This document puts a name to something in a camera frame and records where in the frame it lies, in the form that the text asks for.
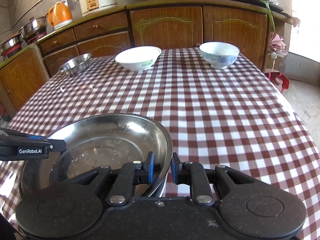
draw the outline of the kettle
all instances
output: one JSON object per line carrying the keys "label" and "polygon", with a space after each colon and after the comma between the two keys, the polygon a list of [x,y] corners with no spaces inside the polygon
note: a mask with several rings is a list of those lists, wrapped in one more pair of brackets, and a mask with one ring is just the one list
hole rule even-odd
{"label": "kettle", "polygon": [[49,9],[47,19],[48,23],[53,26],[55,30],[73,21],[71,10],[62,1],[57,2]]}

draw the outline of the stainless steel bowl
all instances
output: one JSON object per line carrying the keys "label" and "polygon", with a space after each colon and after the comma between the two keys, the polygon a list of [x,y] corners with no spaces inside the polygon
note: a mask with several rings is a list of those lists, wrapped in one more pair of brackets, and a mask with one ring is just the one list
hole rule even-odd
{"label": "stainless steel bowl", "polygon": [[153,119],[127,113],[92,116],[61,128],[49,138],[65,140],[67,149],[62,155],[50,153],[49,159],[24,163],[20,173],[22,197],[101,165],[118,169],[127,162],[143,161],[149,151],[155,152],[155,181],[138,185],[135,195],[151,196],[155,191],[160,195],[164,187],[161,183],[170,166],[172,140]]}
{"label": "stainless steel bowl", "polygon": [[65,64],[63,64],[59,69],[58,72],[63,72],[65,75],[72,77],[85,71],[89,67],[91,58],[91,53],[86,53],[75,57]]}
{"label": "stainless steel bowl", "polygon": [[10,38],[8,38],[6,41],[4,41],[0,45],[0,55],[8,51],[9,49],[13,48],[17,44],[22,44],[22,43],[23,43],[23,39],[20,33],[17,33],[14,36],[10,36]]}
{"label": "stainless steel bowl", "polygon": [[32,38],[33,35],[39,33],[39,32],[45,32],[47,31],[47,19],[45,16],[40,17],[38,19],[33,20],[33,18],[30,19],[30,22],[28,22],[26,25],[24,25],[19,32],[21,33],[23,39],[28,42],[30,38]]}

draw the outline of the blue and white bowl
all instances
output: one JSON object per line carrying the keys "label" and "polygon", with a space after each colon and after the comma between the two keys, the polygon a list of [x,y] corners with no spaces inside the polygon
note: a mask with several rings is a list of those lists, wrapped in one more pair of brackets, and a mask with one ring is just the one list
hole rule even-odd
{"label": "blue and white bowl", "polygon": [[201,56],[213,68],[225,69],[232,65],[239,55],[239,48],[224,42],[206,42],[200,46]]}

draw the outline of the brown and white gingham tablecloth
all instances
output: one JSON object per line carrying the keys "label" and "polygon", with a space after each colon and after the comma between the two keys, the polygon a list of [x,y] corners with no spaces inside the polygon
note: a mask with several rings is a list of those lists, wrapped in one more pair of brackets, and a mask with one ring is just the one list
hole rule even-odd
{"label": "brown and white gingham tablecloth", "polygon": [[[299,237],[320,237],[319,155],[287,100],[243,55],[226,70],[210,67],[197,48],[164,50],[153,68],[125,70],[114,57],[83,73],[57,74],[12,119],[9,128],[48,135],[92,115],[128,112],[160,122],[182,161],[225,164],[297,195],[308,209]],[[0,165],[0,212],[17,227],[19,170]],[[189,193],[168,176],[166,196]]]}

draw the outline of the concrete floor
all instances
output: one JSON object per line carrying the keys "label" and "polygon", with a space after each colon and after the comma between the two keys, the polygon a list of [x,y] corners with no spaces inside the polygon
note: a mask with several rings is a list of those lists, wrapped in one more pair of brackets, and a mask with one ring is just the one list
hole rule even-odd
{"label": "concrete floor", "polygon": [[320,87],[290,80],[285,98],[305,123],[316,146],[320,147]]}

